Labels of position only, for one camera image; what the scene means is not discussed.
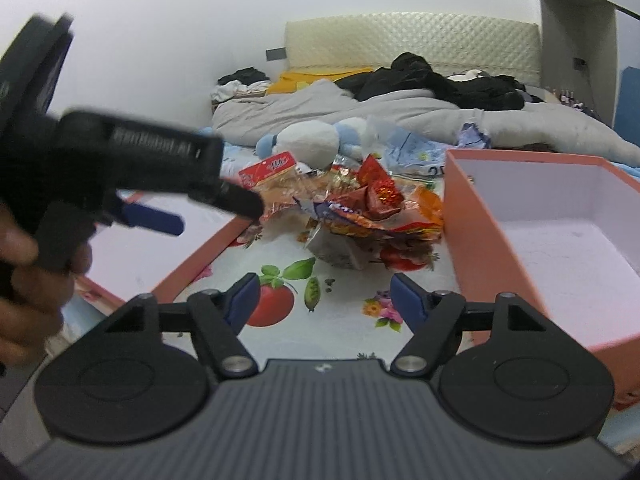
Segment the person's left hand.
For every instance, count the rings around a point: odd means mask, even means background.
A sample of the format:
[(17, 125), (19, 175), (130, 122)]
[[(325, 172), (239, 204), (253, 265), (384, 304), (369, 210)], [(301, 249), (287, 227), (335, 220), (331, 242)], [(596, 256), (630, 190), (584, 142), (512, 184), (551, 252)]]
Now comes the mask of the person's left hand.
[(62, 273), (36, 266), (38, 244), (1, 208), (1, 261), (12, 266), (14, 296), (1, 299), (1, 362), (23, 366), (43, 354), (46, 340), (63, 325), (62, 307), (72, 298), (77, 275), (89, 271), (92, 249), (79, 246)]

